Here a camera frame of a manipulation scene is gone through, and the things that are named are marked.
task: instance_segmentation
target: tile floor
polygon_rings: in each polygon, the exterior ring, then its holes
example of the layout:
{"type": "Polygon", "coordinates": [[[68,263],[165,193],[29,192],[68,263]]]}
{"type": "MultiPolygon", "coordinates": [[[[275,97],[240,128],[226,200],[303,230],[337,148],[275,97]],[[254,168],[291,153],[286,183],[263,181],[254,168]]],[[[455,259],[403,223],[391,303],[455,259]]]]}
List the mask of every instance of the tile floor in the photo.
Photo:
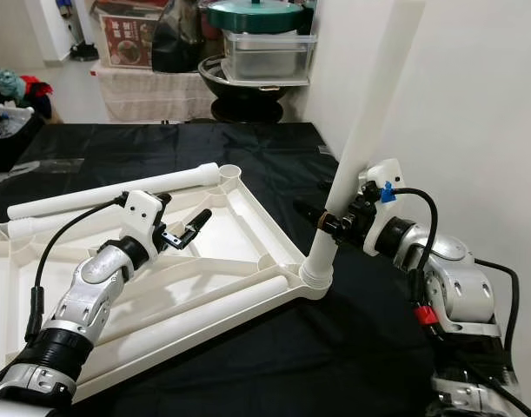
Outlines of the tile floor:
{"type": "Polygon", "coordinates": [[[17,74],[36,76],[49,83],[51,101],[66,123],[108,123],[96,77],[90,75],[94,62],[65,61],[62,67],[17,69],[17,74]]]}

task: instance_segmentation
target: blue tag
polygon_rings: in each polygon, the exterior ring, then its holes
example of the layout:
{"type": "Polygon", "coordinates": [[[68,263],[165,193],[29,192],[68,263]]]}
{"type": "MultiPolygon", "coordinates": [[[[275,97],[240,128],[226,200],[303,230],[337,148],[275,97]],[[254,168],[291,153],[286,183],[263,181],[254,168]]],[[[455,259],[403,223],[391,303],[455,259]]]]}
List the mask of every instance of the blue tag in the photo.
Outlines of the blue tag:
{"type": "Polygon", "coordinates": [[[389,181],[385,182],[385,188],[381,189],[381,202],[394,202],[396,195],[393,195],[393,184],[389,181]]]}

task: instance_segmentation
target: black plastic bag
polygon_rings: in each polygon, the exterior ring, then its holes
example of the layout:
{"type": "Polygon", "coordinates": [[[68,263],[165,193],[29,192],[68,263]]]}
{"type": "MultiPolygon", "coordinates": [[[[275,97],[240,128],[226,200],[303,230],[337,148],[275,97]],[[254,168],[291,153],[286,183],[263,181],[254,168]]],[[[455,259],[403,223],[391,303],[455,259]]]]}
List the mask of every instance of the black plastic bag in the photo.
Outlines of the black plastic bag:
{"type": "Polygon", "coordinates": [[[205,5],[198,0],[171,0],[159,18],[151,52],[154,71],[190,72],[222,51],[220,30],[207,28],[205,5]]]}
{"type": "Polygon", "coordinates": [[[14,163],[44,124],[41,117],[34,113],[15,135],[0,139],[0,172],[8,172],[12,169],[14,163]]]}

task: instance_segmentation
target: white tube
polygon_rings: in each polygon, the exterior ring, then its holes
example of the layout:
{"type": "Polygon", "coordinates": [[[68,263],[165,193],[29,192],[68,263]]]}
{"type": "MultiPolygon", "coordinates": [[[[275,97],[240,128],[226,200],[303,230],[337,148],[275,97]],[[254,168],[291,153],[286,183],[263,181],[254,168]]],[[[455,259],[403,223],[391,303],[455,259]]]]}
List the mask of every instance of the white tube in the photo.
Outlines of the white tube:
{"type": "Polygon", "coordinates": [[[159,321],[123,338],[97,346],[85,365],[79,384],[92,380],[118,367],[127,365],[181,340],[243,310],[285,292],[286,278],[278,275],[270,280],[202,304],[184,313],[159,321]]]}
{"type": "MultiPolygon", "coordinates": [[[[364,104],[348,138],[325,208],[334,215],[345,215],[355,198],[358,176],[368,167],[381,133],[388,107],[396,91],[404,63],[425,8],[425,0],[395,0],[387,28],[371,72],[364,104]]],[[[337,246],[325,232],[317,230],[315,239],[300,268],[300,276],[312,288],[327,288],[333,279],[333,260],[337,246]]]]}
{"type": "MultiPolygon", "coordinates": [[[[113,212],[116,212],[116,214],[119,215],[121,209],[122,208],[118,206],[110,206],[93,214],[90,219],[93,221],[99,215],[108,215],[113,212]]],[[[20,237],[32,236],[38,233],[46,232],[47,230],[56,230],[86,211],[87,209],[75,210],[67,211],[66,213],[61,213],[59,215],[46,215],[45,217],[24,217],[23,219],[10,220],[8,223],[6,223],[8,237],[10,239],[18,239],[20,237]]]]}
{"type": "Polygon", "coordinates": [[[107,202],[120,195],[123,191],[142,189],[150,193],[162,193],[174,189],[186,189],[198,185],[218,184],[220,180],[219,167],[216,163],[205,163],[194,169],[173,172],[171,174],[151,176],[129,182],[86,189],[77,193],[59,195],[33,202],[25,202],[8,207],[8,217],[11,220],[36,215],[49,215],[63,211],[91,207],[107,202]]]}

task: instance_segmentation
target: clear plastic box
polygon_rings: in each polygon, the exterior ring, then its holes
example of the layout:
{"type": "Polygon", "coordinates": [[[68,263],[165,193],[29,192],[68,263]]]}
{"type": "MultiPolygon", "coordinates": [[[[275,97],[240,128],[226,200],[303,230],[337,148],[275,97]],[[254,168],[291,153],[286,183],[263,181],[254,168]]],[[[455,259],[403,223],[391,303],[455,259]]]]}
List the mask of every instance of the clear plastic box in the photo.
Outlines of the clear plastic box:
{"type": "Polygon", "coordinates": [[[226,55],[223,68],[231,82],[308,83],[315,35],[302,36],[295,31],[278,35],[223,32],[226,55]]]}

